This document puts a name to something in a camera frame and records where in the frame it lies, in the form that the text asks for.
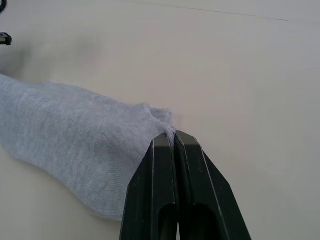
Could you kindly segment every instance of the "wire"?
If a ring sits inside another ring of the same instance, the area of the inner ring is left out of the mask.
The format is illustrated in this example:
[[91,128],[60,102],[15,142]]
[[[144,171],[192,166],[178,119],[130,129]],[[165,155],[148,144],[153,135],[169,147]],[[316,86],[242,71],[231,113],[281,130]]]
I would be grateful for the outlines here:
[[6,7],[7,7],[7,0],[1,0],[0,14],[6,9]]

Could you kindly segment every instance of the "white surface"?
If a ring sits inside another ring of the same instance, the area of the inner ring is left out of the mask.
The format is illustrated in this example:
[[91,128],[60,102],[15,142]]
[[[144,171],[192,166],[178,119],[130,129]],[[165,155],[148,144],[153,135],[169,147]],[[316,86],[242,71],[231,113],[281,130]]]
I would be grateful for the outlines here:
[[[229,181],[252,239],[318,239],[319,4],[87,2],[9,0],[0,30],[14,42],[0,48],[0,72],[172,108]],[[119,232],[0,148],[1,240]]]

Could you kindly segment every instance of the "sock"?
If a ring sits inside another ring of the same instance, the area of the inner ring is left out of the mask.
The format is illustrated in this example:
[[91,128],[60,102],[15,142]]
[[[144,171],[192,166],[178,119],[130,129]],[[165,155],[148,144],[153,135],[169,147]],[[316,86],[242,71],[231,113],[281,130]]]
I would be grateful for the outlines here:
[[168,109],[129,105],[75,86],[0,74],[0,142],[15,159],[63,182],[95,214],[121,220],[127,186]]

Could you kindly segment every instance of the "table surface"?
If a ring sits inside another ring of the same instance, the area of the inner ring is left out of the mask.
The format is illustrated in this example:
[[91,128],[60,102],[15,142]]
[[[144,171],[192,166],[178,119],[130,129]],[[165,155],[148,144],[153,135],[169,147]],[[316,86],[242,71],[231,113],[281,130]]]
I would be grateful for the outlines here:
[[[320,3],[240,2],[8,0],[0,72],[171,108],[252,239],[318,239]],[[0,147],[0,239],[117,240],[120,227]]]

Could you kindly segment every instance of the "gray sock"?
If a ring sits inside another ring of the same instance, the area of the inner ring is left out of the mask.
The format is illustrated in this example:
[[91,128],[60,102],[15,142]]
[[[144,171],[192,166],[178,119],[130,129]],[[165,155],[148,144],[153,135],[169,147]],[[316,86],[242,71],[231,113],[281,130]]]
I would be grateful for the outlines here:
[[3,148],[62,181],[101,217],[122,218],[129,181],[152,139],[173,139],[170,123],[168,109],[0,74]]

